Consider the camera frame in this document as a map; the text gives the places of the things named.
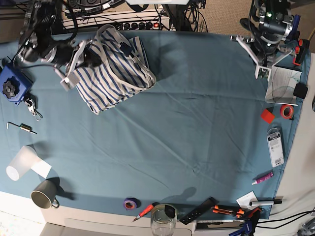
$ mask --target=plastic cup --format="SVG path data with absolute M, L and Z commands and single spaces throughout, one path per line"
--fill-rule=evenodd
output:
M 18 154 L 16 154 L 15 158 L 6 167 L 6 174 L 10 179 L 17 181 L 40 160 L 41 159 L 37 156 L 37 153 L 33 148 L 23 146 Z

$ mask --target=glass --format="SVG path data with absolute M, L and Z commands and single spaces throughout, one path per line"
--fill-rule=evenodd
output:
M 165 205 L 155 206 L 151 211 L 151 230 L 154 236 L 172 236 L 175 231 L 177 221 L 177 210 L 175 209 L 175 217 L 172 219 L 165 214 Z

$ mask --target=white paper card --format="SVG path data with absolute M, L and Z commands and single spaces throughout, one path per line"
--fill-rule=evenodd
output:
M 42 176 L 43 178 L 47 178 L 51 165 L 49 165 L 47 162 L 40 160 L 36 164 L 34 164 L 31 169 L 35 171 L 37 174 Z
M 255 206 L 250 206 L 250 202 L 254 202 L 257 201 L 257 197 L 254 194 L 254 192 L 250 192 L 242 197 L 240 197 L 239 199 L 236 200 L 238 205 L 240 205 L 240 207 L 242 209 L 248 209 L 248 210 L 252 210 L 254 208 L 256 208 Z

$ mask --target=blue and white striped bag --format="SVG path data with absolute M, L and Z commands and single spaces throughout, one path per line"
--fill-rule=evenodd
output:
M 102 64 L 93 69 L 80 67 L 73 73 L 80 78 L 76 87 L 82 99 L 95 114 L 156 83 L 139 37 L 127 40 L 115 27 L 105 25 L 97 31 L 90 50 L 101 57 Z

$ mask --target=black remote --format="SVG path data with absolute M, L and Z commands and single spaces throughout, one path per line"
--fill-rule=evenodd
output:
M 201 205 L 197 206 L 194 210 L 189 212 L 187 215 L 182 217 L 179 221 L 182 222 L 184 225 L 187 225 L 218 203 L 219 202 L 214 198 L 209 198 L 206 201 L 204 201 Z

